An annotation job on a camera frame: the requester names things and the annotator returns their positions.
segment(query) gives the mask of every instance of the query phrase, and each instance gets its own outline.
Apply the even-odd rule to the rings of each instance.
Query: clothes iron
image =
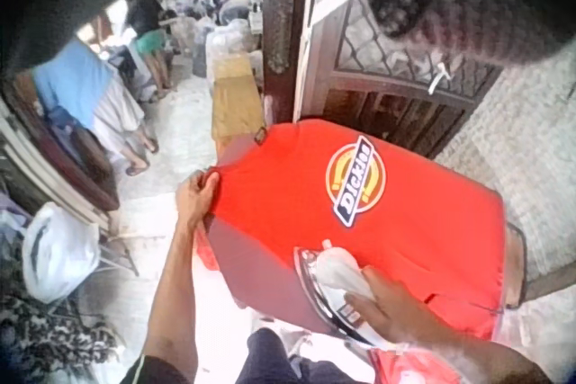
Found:
[[[294,266],[302,289],[317,314],[344,339],[384,351],[399,347],[383,339],[347,304],[344,296],[353,292],[374,300],[356,259],[345,249],[324,242],[323,251],[294,248]]]

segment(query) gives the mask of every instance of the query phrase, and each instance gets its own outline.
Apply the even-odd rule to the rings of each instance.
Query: black fabric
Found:
[[[139,370],[138,380],[134,381],[138,369],[140,367],[140,359],[136,360],[128,373],[121,381],[121,384],[189,384],[188,380],[170,363],[165,362],[157,357],[146,356],[142,367]]]
[[[299,378],[280,337],[268,328],[252,334],[247,345],[248,357],[236,384],[356,384],[332,362],[311,362],[303,358],[297,362]]]
[[[574,0],[368,0],[384,35],[498,64],[551,56],[576,33]]]
[[[24,384],[23,376],[9,362],[10,355],[5,353],[4,348],[0,345],[0,377],[6,384]]]
[[[126,15],[126,23],[132,26],[138,37],[160,28],[158,14],[162,7],[158,0],[135,0]]]
[[[49,314],[26,293],[0,298],[0,344],[27,383],[41,383],[56,371],[82,371],[114,358],[118,343],[104,322]]]

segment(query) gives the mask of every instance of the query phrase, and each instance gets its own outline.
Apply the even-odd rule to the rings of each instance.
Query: textured wall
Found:
[[[576,41],[505,69],[437,162],[498,191],[526,235],[528,279],[576,261]]]

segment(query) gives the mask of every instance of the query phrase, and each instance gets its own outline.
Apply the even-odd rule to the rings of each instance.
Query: wrist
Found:
[[[176,231],[192,233],[201,220],[202,218],[196,216],[187,218],[181,218],[178,216],[178,220],[176,222]]]
[[[442,346],[454,346],[461,343],[461,335],[449,326],[440,325],[434,331],[426,332],[417,338],[417,345],[422,348],[434,350]]]

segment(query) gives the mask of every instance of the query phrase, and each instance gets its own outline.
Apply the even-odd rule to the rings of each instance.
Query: woman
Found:
[[[126,23],[137,35],[136,49],[152,74],[160,99],[172,88],[163,52],[165,35],[159,23],[162,12],[158,0],[131,0],[126,16]]]
[[[126,140],[133,133],[149,152],[158,152],[158,143],[145,131],[144,111],[118,71],[99,59],[79,38],[72,38],[56,57],[35,67],[32,77],[46,113],[63,108],[91,130],[104,148],[130,161],[127,175],[149,168],[149,162]]]

